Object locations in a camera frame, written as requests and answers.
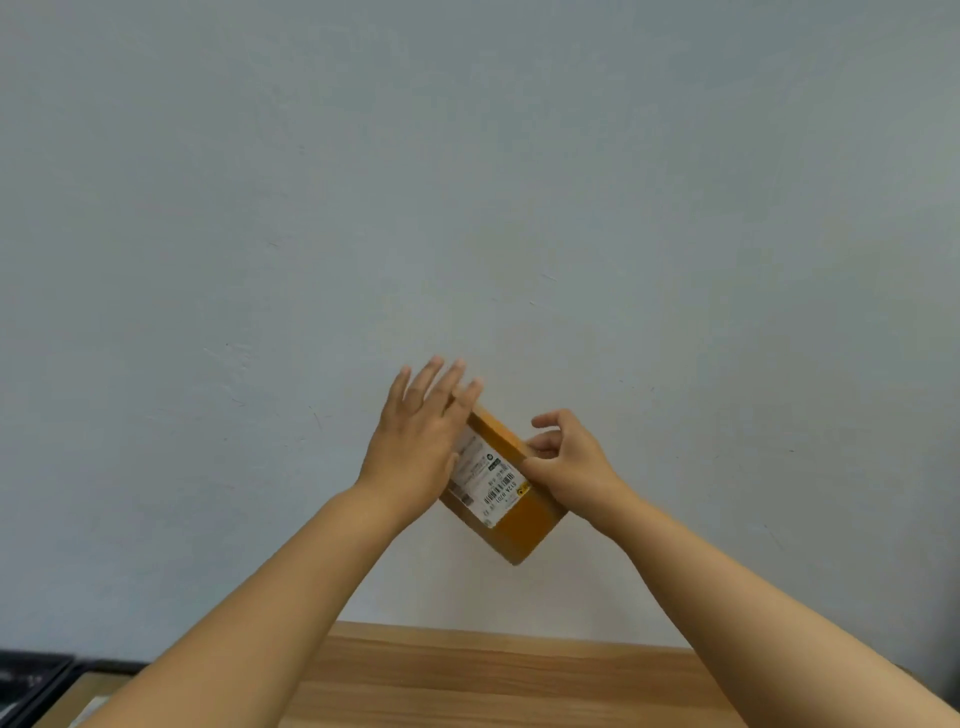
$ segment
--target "wall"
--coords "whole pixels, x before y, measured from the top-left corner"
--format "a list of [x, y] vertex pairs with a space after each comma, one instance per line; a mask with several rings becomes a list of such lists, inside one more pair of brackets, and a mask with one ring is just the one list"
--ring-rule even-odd
[[[6, 3], [0, 643], [157, 655], [437, 351], [944, 685], [958, 47], [950, 3]], [[441, 507], [345, 617], [682, 643], [581, 522], [513, 569]]]

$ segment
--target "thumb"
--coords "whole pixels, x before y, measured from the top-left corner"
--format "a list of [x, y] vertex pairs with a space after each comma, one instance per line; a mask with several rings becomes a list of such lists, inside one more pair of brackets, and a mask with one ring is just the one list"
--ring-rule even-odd
[[446, 458], [446, 479], [449, 480], [450, 476], [453, 475], [453, 469], [457, 467], [457, 461], [460, 459], [459, 452], [451, 452], [450, 456]]
[[516, 467], [525, 478], [537, 482], [543, 482], [550, 475], [550, 468], [553, 463], [542, 457], [530, 455], [523, 458], [523, 461]]

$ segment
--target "wrist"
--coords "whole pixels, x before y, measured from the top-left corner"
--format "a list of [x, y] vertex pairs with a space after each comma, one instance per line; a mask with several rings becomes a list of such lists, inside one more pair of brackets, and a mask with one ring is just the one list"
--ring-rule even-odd
[[350, 501], [351, 508], [362, 514], [363, 521], [371, 528], [393, 539], [409, 525], [409, 520], [388, 495], [390, 490], [360, 478], [341, 493], [341, 496]]
[[591, 509], [588, 521], [600, 533], [614, 539], [620, 523], [642, 500], [619, 476], [614, 475], [600, 489], [604, 497]]
[[420, 513], [413, 513], [412, 504], [404, 497], [404, 489], [396, 483], [359, 478], [348, 490], [353, 494], [367, 517], [394, 536], [415, 521]]

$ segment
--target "forearm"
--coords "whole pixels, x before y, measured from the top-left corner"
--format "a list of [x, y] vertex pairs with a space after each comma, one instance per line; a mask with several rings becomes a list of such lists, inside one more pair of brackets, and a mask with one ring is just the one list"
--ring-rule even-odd
[[866, 645], [638, 497], [597, 523], [751, 726], [957, 726]]
[[400, 525], [371, 493], [334, 497], [90, 720], [90, 728], [276, 725], [353, 590]]

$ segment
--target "small brown box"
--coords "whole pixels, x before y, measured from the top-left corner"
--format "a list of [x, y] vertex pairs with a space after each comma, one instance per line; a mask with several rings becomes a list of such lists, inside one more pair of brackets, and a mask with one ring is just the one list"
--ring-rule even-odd
[[460, 460], [440, 500], [511, 564], [519, 564], [566, 509], [517, 470], [532, 454], [513, 432], [476, 405], [457, 443]]
[[129, 675], [85, 672], [35, 724], [35, 728], [68, 728], [94, 710], [129, 683]]

